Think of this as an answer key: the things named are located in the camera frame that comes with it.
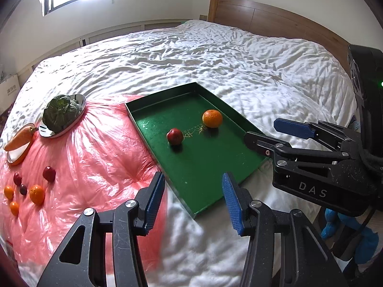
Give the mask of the blue gloved right hand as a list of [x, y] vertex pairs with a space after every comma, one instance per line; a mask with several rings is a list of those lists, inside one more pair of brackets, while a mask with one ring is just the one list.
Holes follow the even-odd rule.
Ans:
[[325, 210], [325, 227], [321, 238], [334, 240], [333, 252], [343, 260], [354, 259], [361, 271], [368, 268], [382, 251], [382, 212], [367, 210], [350, 217]]

